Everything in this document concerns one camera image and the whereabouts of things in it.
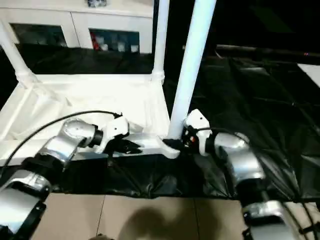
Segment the black plastic sheet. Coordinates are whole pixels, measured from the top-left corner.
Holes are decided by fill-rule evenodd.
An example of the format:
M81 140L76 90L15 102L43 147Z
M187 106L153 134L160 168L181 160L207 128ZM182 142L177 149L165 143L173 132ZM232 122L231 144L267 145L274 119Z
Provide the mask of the black plastic sheet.
M149 55L85 49L22 46L27 65L38 74L150 73ZM8 65L4 55L3 66ZM166 59L163 90L172 110L182 52ZM3 76L11 86L10 67ZM2 104L12 88L4 90ZM206 58L202 61L190 111L199 109L212 127L247 135L261 158L273 199L320 197L320 89L296 64ZM111 194L135 198L207 197L235 199L237 193L218 159L181 154L74 161L56 192Z

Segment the black cable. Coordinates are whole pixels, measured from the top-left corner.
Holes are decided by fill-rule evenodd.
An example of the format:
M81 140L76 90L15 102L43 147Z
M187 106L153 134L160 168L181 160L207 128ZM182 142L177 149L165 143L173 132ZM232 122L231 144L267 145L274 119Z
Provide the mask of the black cable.
M15 149L14 151L10 154L10 156L8 157L8 159L5 161L4 165L2 166L1 172L0 172L0 179L1 177L4 175L5 171L7 170L10 161L12 160L13 156L17 153L17 151L27 142L29 141L33 136L35 136L36 134L38 134L40 131L42 131L43 129L56 124L57 122L60 122L62 120L74 117L74 116L78 116L78 115L83 115L83 114L92 114L92 113L101 113L101 114L110 114L113 115L114 118L118 118L121 115L117 114L115 112L111 112L111 111L103 111L103 110L89 110L89 111L80 111L80 112L76 112L76 113L72 113L63 117L60 117L56 120L50 121L47 124L43 125L42 127L40 127L39 129L37 129L36 131L34 131L33 133L31 133L28 137L26 137Z
M203 127L203 128L198 128L196 129L196 132L199 132L199 131L204 131L204 130L218 130L218 131L222 131L222 132L225 132L225 133L228 133L228 134L231 134L231 135L234 135L240 139L242 139L246 144L248 144L249 146L252 146L249 141L247 139L244 139L243 137L241 136L238 136L235 132L231 131L231 130L227 130L225 128L219 128L219 127ZM298 199L299 202L301 202L303 208L304 208L304 211L310 221L310 224L312 226L312 232L313 232L313 235L314 235L314 240L318 240L318 234L317 234L317 230L316 230L316 225L314 223L314 220L310 214L310 211L309 209L307 208L306 206L306 203L305 201L302 199L302 197L300 196L300 193L295 189L295 187L292 185L289 177L286 175L284 169L282 167L280 167L280 171L282 172L282 175L283 177L285 178L285 181L286 181L286 184L291 188L291 190L293 191L293 193L295 194L295 197Z

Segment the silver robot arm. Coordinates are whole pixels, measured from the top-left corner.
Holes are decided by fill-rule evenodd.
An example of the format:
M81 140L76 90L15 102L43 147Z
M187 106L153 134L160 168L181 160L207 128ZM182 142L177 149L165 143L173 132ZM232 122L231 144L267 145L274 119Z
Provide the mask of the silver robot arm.
M93 147L124 137L128 124L115 119L112 131L79 119L67 120L34 157L26 158L20 168L0 187L0 239L29 239L46 210L45 199L57 184L78 148Z
M269 199L266 175L246 136L213 132L199 110L193 110L184 121L185 144L197 143L201 155L218 157L232 178L242 205L248 240L298 240L299 232L279 201Z

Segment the white pole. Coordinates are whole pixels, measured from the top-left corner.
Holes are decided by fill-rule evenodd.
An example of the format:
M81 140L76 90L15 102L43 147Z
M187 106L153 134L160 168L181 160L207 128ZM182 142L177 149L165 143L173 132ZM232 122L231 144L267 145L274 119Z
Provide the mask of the white pole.
M215 7L216 0L195 0L170 120L170 139L181 138Z
M165 80L164 63L165 63L165 52L166 52L169 5L170 5L170 0L159 0L154 65L153 65L152 75L154 78L161 80L162 84L164 83L164 80Z
M2 46L5 54L9 58L18 81L22 81L25 84L31 84L36 81L37 78L27 67L25 61L21 57L17 47L11 41L5 26L0 21L0 45Z

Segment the tile floor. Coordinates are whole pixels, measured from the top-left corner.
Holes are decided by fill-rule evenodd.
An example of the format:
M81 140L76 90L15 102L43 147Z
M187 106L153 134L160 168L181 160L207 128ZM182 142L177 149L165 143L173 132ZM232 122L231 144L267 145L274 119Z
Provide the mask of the tile floor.
M32 240L242 240L246 229L238 201L51 194ZM300 205L289 203L303 226ZM309 205L314 218L319 212Z

